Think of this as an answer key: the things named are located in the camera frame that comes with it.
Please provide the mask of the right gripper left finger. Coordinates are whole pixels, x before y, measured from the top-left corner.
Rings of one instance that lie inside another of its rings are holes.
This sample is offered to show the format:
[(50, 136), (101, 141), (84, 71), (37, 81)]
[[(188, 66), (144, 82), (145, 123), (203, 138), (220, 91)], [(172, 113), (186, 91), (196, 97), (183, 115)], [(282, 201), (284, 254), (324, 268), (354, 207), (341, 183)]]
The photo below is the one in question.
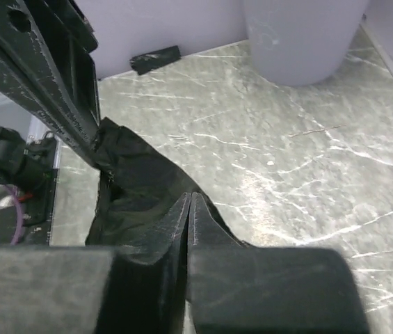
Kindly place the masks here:
[(189, 209), (125, 246), (0, 246), (0, 333), (181, 333)]

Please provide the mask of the black trash bag roll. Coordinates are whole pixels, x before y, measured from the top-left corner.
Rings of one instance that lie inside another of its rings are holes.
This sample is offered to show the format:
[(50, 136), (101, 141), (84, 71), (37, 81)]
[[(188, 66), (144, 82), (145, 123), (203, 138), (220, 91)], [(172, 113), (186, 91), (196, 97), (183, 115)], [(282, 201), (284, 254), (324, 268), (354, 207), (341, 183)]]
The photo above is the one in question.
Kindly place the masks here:
[(249, 245), (232, 233), (210, 197), (184, 170), (129, 128), (104, 118), (93, 150), (101, 173), (86, 244), (124, 245), (159, 222), (183, 193), (199, 193), (216, 225), (234, 243)]

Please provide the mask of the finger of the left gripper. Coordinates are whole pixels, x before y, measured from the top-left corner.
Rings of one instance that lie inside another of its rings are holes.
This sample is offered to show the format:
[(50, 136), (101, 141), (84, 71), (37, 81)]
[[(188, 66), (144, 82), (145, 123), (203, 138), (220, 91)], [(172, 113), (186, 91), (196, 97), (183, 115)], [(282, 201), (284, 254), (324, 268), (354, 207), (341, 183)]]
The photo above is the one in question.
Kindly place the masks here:
[(43, 108), (62, 132), (96, 132), (97, 79), (90, 53), (97, 39), (75, 1), (19, 1), (29, 16), (27, 77), (38, 88)]
[(36, 51), (29, 40), (31, 22), (20, 6), (0, 6), (0, 93), (38, 118), (88, 165), (96, 167), (93, 152), (96, 132), (62, 132), (57, 122), (43, 108), (38, 88), (27, 77), (28, 58)]

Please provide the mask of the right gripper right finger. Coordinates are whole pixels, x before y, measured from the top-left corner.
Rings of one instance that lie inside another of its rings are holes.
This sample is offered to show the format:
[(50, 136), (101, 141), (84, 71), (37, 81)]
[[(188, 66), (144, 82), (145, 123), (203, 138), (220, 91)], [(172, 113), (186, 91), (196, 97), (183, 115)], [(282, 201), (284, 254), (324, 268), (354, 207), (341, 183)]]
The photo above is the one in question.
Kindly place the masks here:
[(242, 244), (191, 197), (188, 293), (197, 333), (368, 333), (353, 274), (330, 248)]

